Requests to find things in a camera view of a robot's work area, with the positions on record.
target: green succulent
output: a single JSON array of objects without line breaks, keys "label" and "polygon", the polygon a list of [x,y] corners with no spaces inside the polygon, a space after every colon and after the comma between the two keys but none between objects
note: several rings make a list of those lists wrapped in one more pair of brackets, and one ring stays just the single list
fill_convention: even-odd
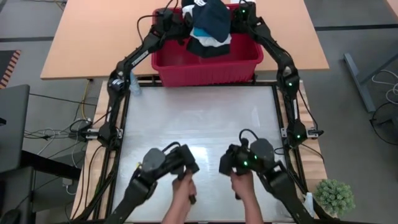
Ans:
[{"label": "green succulent", "polygon": [[355,208],[351,187],[337,180],[322,180],[314,197],[331,215],[344,215]]}]

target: floor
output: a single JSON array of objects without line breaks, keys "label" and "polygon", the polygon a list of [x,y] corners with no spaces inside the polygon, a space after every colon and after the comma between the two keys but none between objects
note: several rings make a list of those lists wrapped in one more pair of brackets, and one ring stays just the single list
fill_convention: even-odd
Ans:
[{"label": "floor", "polygon": [[[62,11],[53,2],[33,0],[0,0],[0,50],[22,50],[15,73],[9,86],[29,84],[31,95],[26,130],[43,128],[63,129],[72,121],[86,86],[86,80],[43,81],[40,72],[51,46],[51,37],[57,30]],[[391,14],[384,0],[305,0],[315,27],[397,24],[398,18]],[[322,154],[329,178],[337,179],[353,189],[356,208],[342,217],[343,220],[369,223],[396,223],[398,201],[398,147],[380,140],[374,133],[351,75],[342,61],[349,52],[359,69],[371,62],[372,56],[383,52],[397,40],[398,29],[334,30],[317,32],[329,62],[326,71],[301,71],[305,82],[312,113],[325,134],[320,138]],[[398,62],[389,69],[398,72]],[[274,74],[261,74],[274,78]],[[394,77],[384,74],[381,80],[396,83]],[[96,104],[101,80],[95,80],[88,92],[88,102]],[[386,102],[385,92],[389,86],[370,83],[375,104]],[[380,113],[394,110],[383,108]],[[92,117],[95,106],[85,107],[86,115]],[[389,124],[378,128],[381,135],[396,140]],[[74,144],[74,139],[55,140],[42,153],[50,156]],[[24,150],[37,153],[47,142],[28,139]],[[57,155],[57,159],[71,163],[72,149]],[[47,175],[38,175],[37,184],[49,180]],[[62,187],[62,181],[48,184],[40,191],[43,195],[36,208],[37,223],[65,221],[64,207],[73,200]]]}]

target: black metal frame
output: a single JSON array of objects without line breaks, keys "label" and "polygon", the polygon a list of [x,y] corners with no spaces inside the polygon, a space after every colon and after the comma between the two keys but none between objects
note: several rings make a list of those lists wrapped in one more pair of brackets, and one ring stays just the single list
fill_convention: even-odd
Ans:
[{"label": "black metal frame", "polygon": [[[140,78],[140,81],[139,81],[140,86],[143,88],[145,88],[145,87],[163,87],[159,77],[155,77],[155,76],[142,77],[142,78]],[[269,81],[259,82],[256,80],[256,75],[253,75],[253,79],[250,82],[227,83],[227,84],[217,84],[217,85],[203,85],[203,86],[270,86],[270,87],[272,87],[279,128],[282,129],[284,127],[282,110],[280,109],[280,103],[279,103],[279,94],[281,94],[281,93],[278,93],[278,91],[277,91],[277,83],[276,82],[269,82]],[[124,129],[126,126],[126,115],[127,115],[127,110],[128,110],[128,106],[129,106],[129,98],[130,98],[130,95],[128,95],[124,101],[124,108],[123,108],[122,120],[121,120],[121,125],[120,125],[121,129]],[[283,137],[281,137],[281,138],[282,138],[282,143],[285,142],[286,138],[283,138]],[[298,172],[299,172],[299,175],[297,175],[297,173],[293,169],[292,161],[290,160],[289,150],[290,149],[288,148],[288,146],[284,146],[286,169],[289,170],[290,173],[294,175],[295,179],[297,179],[300,183],[303,183],[303,185],[299,186],[299,189],[301,191],[308,191],[306,181],[305,181],[302,161],[301,161],[301,157],[300,157],[300,152],[298,149],[297,150],[294,149],[294,154],[296,157],[296,162],[297,162],[297,167],[298,167]],[[106,177],[106,171],[108,170],[110,155],[111,155],[110,151],[107,150],[106,154],[105,154],[105,158],[104,158],[103,170],[101,171],[101,176],[103,176],[103,178],[101,178],[100,181],[103,181]],[[115,169],[118,169],[119,159],[120,159],[120,152],[116,152],[116,155],[114,158],[114,163],[116,163],[115,167],[114,167]],[[117,178],[117,176],[112,180],[112,183],[110,186],[108,202],[106,205],[105,218],[107,218],[108,215],[112,212],[114,191],[115,191],[115,186],[116,186],[116,178]],[[99,204],[97,204],[97,206],[95,208],[94,216],[93,216],[94,220],[99,218],[100,206],[101,206],[101,204],[99,203]]]}]

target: white work surface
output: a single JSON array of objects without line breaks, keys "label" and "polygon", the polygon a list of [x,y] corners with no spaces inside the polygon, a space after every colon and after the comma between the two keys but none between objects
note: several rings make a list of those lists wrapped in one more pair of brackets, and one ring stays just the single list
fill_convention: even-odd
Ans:
[{"label": "white work surface", "polygon": [[[244,222],[242,201],[235,200],[229,177],[218,173],[221,155],[230,144],[239,144],[240,130],[249,128],[274,148],[282,146],[270,86],[144,87],[141,96],[130,97],[126,119],[113,209],[146,152],[178,141],[188,145],[200,168],[193,177],[198,195],[188,222]],[[243,136],[254,140],[250,133]],[[275,159],[284,162],[283,156]],[[161,178],[153,196],[126,221],[161,222],[172,201],[174,178]],[[291,221],[256,175],[254,180],[264,221]]]}]

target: small bottle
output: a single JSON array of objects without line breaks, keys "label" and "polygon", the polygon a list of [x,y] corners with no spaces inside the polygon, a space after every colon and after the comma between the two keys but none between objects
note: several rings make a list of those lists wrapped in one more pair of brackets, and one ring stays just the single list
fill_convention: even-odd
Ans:
[{"label": "small bottle", "polygon": [[138,80],[133,74],[132,70],[130,72],[130,91],[133,96],[139,96],[142,93],[141,87],[138,84]]}]

